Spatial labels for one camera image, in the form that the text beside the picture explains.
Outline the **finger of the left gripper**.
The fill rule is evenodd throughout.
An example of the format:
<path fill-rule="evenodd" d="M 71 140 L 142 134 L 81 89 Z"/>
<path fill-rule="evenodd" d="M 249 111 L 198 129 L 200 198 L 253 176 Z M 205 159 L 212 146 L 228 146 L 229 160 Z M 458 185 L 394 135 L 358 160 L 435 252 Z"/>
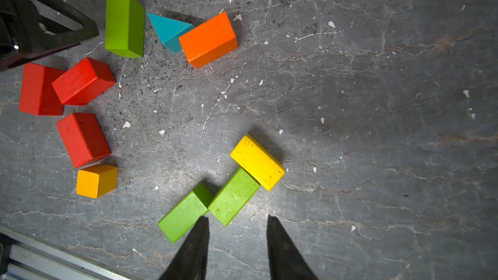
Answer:
<path fill-rule="evenodd" d="M 72 19 L 72 30 L 41 15 L 35 1 Z M 70 49 L 99 34 L 97 24 L 63 0 L 1 0 L 1 71 Z"/>

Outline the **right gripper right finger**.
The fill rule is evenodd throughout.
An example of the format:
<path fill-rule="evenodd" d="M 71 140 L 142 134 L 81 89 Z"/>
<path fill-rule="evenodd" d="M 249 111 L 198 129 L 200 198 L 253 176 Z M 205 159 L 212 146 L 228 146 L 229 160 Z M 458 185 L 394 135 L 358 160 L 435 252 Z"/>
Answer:
<path fill-rule="evenodd" d="M 271 279 L 318 279 L 276 216 L 268 216 L 267 247 Z"/>

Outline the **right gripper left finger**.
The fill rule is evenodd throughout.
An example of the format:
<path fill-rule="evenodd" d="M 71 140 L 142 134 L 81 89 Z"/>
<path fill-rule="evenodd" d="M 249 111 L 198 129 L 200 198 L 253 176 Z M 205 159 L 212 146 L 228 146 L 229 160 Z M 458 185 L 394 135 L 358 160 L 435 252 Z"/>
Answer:
<path fill-rule="evenodd" d="M 201 216 L 160 279 L 205 279 L 209 239 L 209 220 Z"/>

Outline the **green block pair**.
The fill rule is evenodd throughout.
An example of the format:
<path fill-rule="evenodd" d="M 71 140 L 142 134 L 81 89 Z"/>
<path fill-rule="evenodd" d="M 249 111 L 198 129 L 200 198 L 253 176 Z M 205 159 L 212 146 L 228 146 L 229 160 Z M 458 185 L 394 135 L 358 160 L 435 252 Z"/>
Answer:
<path fill-rule="evenodd" d="M 208 188 L 199 183 L 181 202 L 179 202 L 158 226 L 166 237 L 175 243 L 192 228 L 197 220 L 208 212 L 213 195 Z"/>
<path fill-rule="evenodd" d="M 260 184 L 240 167 L 215 195 L 208 210 L 227 226 L 259 190 Z"/>

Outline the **red block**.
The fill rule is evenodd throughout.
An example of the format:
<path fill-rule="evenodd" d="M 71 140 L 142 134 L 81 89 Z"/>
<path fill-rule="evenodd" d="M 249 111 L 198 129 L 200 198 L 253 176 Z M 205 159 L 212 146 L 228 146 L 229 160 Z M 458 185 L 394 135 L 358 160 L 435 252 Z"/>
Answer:
<path fill-rule="evenodd" d="M 70 114 L 57 122 L 57 128 L 75 168 L 111 155 L 95 114 Z"/>
<path fill-rule="evenodd" d="M 61 116 L 64 105 L 60 102 L 52 82 L 65 71 L 34 63 L 24 65 L 19 111 L 45 116 Z"/>
<path fill-rule="evenodd" d="M 86 57 L 52 82 L 64 105 L 84 106 L 116 84 L 108 64 Z"/>

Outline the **yellow rectangular block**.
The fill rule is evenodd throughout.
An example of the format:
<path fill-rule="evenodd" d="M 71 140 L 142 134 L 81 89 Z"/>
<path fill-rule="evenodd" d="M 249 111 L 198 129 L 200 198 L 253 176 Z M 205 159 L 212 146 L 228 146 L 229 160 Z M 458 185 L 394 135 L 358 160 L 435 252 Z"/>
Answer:
<path fill-rule="evenodd" d="M 238 142 L 230 156 L 267 191 L 285 175 L 282 164 L 249 134 Z"/>

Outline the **teal triangle block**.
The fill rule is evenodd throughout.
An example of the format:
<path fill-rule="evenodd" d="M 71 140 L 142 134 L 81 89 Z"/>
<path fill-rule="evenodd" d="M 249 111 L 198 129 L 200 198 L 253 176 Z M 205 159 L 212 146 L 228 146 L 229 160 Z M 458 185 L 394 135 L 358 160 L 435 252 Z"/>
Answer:
<path fill-rule="evenodd" d="M 175 19 L 147 14 L 161 43 L 173 53 L 182 51 L 179 37 L 194 29 L 190 23 L 181 22 Z"/>

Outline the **orange rectangular block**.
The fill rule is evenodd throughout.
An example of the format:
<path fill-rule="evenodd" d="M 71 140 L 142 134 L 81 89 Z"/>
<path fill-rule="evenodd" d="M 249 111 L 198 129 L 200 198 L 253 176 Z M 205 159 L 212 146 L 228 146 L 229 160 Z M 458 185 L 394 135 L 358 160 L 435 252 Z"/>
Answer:
<path fill-rule="evenodd" d="M 238 48 L 236 34 L 226 12 L 179 37 L 188 62 L 200 69 Z"/>

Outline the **small orange-yellow cube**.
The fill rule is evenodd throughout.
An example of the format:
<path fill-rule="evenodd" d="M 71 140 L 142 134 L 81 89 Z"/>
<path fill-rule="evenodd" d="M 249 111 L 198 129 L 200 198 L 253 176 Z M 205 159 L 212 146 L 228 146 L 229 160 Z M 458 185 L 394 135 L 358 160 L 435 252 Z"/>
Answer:
<path fill-rule="evenodd" d="M 98 164 L 78 171 L 76 193 L 98 198 L 117 187 L 118 167 Z"/>

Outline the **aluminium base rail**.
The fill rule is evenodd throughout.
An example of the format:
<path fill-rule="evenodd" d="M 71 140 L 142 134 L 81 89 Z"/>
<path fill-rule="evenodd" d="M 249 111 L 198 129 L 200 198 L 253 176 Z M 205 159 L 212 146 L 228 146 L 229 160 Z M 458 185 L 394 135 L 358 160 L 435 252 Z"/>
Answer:
<path fill-rule="evenodd" d="M 1 228 L 1 279 L 136 279 L 34 237 Z"/>

